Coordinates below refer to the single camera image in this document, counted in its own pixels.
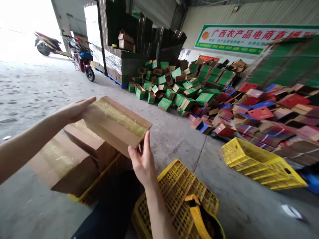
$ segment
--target red motorcycle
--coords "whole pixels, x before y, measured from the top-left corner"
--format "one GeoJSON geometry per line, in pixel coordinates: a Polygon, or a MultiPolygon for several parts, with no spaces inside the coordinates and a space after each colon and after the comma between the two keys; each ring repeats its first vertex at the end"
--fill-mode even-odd
{"type": "Polygon", "coordinates": [[[94,72],[91,67],[91,61],[93,60],[93,56],[91,50],[86,48],[83,45],[83,41],[80,38],[74,38],[68,35],[62,35],[66,38],[74,39],[74,41],[69,41],[68,45],[73,52],[73,60],[75,63],[75,67],[78,68],[80,71],[86,74],[86,77],[89,81],[93,82],[95,79],[94,72]]]}

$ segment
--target gray floor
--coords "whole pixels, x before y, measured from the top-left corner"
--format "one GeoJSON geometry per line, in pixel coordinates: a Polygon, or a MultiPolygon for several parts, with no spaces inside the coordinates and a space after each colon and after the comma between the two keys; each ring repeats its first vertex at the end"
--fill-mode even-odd
{"type": "MultiPolygon", "coordinates": [[[[73,101],[108,95],[153,124],[151,145],[158,173],[179,158],[217,195],[227,238],[318,238],[318,196],[306,189],[277,193],[247,179],[225,165],[223,142],[191,129],[190,120],[175,111],[165,113],[148,105],[95,73],[91,83],[71,61],[44,57],[33,49],[23,57],[0,58],[0,140],[73,101]],[[295,207],[307,222],[287,216],[283,204],[295,207]]],[[[69,238],[91,211],[51,192],[28,166],[0,186],[0,205],[1,239],[69,238]]]]}

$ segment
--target electric scooter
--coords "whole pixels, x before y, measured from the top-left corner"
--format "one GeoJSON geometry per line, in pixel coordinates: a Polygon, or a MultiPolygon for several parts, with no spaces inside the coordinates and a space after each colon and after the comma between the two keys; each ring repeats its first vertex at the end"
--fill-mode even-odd
{"type": "Polygon", "coordinates": [[[87,79],[93,82],[95,79],[95,75],[90,64],[93,60],[91,50],[89,48],[82,46],[83,44],[81,43],[82,40],[80,38],[74,38],[68,35],[62,36],[69,39],[74,39],[76,41],[74,42],[70,40],[68,42],[68,45],[71,51],[73,52],[73,61],[75,67],[80,71],[84,72],[86,74],[87,79]]]}
{"type": "Polygon", "coordinates": [[[38,51],[45,56],[49,56],[50,53],[53,54],[58,54],[58,55],[63,55],[72,58],[72,55],[63,52],[59,46],[61,42],[57,39],[47,37],[46,35],[39,33],[39,32],[34,32],[36,36],[36,42],[34,44],[35,47],[37,47],[38,51]]]}

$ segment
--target dark pants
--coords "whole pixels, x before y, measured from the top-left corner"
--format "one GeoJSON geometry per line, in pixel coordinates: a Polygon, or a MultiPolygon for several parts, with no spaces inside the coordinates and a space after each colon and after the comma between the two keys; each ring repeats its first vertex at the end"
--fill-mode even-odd
{"type": "Polygon", "coordinates": [[[124,172],[103,195],[71,239],[124,238],[132,211],[141,192],[134,171],[124,172]]]}

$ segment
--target person's left hand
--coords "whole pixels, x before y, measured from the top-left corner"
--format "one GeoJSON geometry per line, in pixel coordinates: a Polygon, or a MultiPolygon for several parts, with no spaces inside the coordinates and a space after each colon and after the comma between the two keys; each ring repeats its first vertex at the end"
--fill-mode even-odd
{"type": "Polygon", "coordinates": [[[62,120],[65,124],[75,123],[83,118],[82,112],[95,100],[96,97],[94,96],[86,100],[77,101],[62,108],[61,110],[56,112],[56,114],[58,115],[59,119],[62,120]]]}

